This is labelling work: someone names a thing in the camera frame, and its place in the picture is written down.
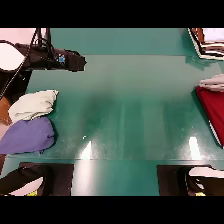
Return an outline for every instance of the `table surface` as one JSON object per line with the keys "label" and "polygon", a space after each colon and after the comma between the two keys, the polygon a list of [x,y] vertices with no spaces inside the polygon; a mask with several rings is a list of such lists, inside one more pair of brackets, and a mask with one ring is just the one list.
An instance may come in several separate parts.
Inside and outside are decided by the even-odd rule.
{"label": "table surface", "polygon": [[72,195],[158,195],[158,164],[224,169],[193,91],[224,65],[199,59],[186,29],[52,29],[52,39],[85,54],[85,71],[33,72],[27,92],[59,90],[56,144],[8,155],[2,176],[19,162],[74,163]]}

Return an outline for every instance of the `green table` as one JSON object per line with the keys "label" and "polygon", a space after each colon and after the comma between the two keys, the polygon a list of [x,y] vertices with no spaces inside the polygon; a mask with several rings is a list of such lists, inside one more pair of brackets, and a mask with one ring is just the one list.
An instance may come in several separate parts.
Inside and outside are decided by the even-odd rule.
{"label": "green table", "polygon": [[[190,48],[184,51],[185,45],[178,40],[187,43],[188,36],[181,32],[177,36],[178,29],[158,29],[155,43],[160,40],[161,45],[152,44],[152,39],[148,45],[140,43],[143,33],[152,37],[156,29],[140,29],[141,35],[137,29],[115,29],[114,33],[113,29],[98,29],[99,39],[103,32],[107,40],[112,34],[118,38],[114,37],[113,45],[102,43],[105,48],[94,42],[96,30],[53,30],[55,46],[88,54],[85,71],[33,72],[28,92],[59,90],[54,111],[48,115],[57,141],[42,155],[9,155],[2,175],[21,161],[68,162],[75,164],[72,195],[158,195],[157,164],[200,162],[223,169],[223,150],[216,145],[192,93],[199,80],[220,74],[223,63],[202,64],[197,56],[191,56],[194,51]],[[92,38],[82,36],[89,32]],[[163,37],[167,32],[176,36],[176,41],[168,39],[172,50],[166,51]],[[74,41],[77,33],[80,39]],[[122,48],[130,33],[135,38],[131,36]],[[78,43],[80,49],[72,43]],[[99,54],[110,55],[89,55],[97,49]]]}

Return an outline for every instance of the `yellow label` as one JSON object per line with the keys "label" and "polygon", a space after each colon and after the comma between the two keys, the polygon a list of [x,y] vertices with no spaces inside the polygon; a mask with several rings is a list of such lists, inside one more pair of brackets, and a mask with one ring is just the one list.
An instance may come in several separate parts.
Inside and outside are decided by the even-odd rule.
{"label": "yellow label", "polygon": [[196,196],[206,196],[206,195],[202,192],[198,192],[198,193],[196,193]]}
{"label": "yellow label", "polygon": [[37,190],[27,194],[27,196],[37,196]]}

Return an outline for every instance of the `pile of clothes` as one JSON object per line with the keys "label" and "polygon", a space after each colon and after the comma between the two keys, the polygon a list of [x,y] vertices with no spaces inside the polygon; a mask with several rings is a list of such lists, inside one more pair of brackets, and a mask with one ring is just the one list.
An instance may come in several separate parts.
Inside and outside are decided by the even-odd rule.
{"label": "pile of clothes", "polygon": [[224,148],[224,74],[201,80],[196,87],[196,94],[217,142]]}
{"label": "pile of clothes", "polygon": [[29,93],[8,109],[10,122],[0,124],[0,154],[42,153],[52,146],[54,130],[50,120],[42,116],[53,110],[57,94],[57,90]]}
{"label": "pile of clothes", "polygon": [[200,58],[224,60],[224,28],[188,28]]}

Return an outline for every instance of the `black cable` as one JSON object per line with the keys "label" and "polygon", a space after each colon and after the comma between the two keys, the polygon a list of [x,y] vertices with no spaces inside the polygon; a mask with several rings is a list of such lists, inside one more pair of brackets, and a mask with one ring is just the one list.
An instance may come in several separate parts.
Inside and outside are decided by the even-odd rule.
{"label": "black cable", "polygon": [[18,70],[16,71],[15,75],[12,77],[12,79],[8,82],[8,84],[6,85],[6,87],[4,88],[4,90],[2,91],[1,95],[0,95],[0,100],[2,99],[2,97],[4,96],[6,90],[9,88],[9,86],[11,85],[11,83],[13,82],[13,80],[16,78],[16,76],[19,74],[19,72],[21,71],[24,63],[26,62],[27,58],[29,57],[29,54],[30,54],[30,50],[31,50],[31,46],[33,45],[33,42],[34,42],[34,39],[35,39],[35,36],[37,34],[37,31],[38,31],[38,28],[36,28],[34,34],[33,34],[33,37],[32,37],[32,40],[30,42],[30,45],[29,45],[29,48],[26,52],[26,55],[25,55],[25,58],[23,59],[23,62],[20,64]]}

